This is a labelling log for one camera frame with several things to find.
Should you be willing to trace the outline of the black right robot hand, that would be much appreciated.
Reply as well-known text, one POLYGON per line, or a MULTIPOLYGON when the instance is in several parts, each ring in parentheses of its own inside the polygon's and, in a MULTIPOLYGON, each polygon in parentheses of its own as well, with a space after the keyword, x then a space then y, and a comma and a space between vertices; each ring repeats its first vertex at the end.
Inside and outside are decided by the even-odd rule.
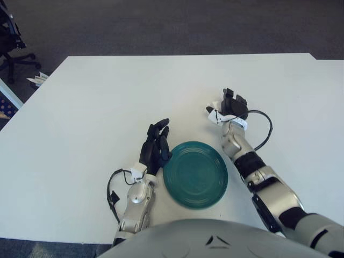
POLYGON ((220 105, 215 103, 213 106, 207 106, 206 111, 209 114, 214 111, 216 120, 219 120, 220 116, 234 116, 243 120, 246 120, 248 117, 247 101, 239 94, 235 97, 234 91, 229 88, 223 89, 223 100, 220 102, 220 105))

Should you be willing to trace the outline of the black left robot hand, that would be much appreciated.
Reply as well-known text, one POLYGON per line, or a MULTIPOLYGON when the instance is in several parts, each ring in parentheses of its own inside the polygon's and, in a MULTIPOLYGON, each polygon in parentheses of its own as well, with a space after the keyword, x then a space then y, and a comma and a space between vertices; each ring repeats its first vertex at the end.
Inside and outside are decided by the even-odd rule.
POLYGON ((139 162, 147 167, 147 173, 156 176, 171 159, 167 137, 169 133, 169 118, 150 124, 147 139, 143 143, 139 162))

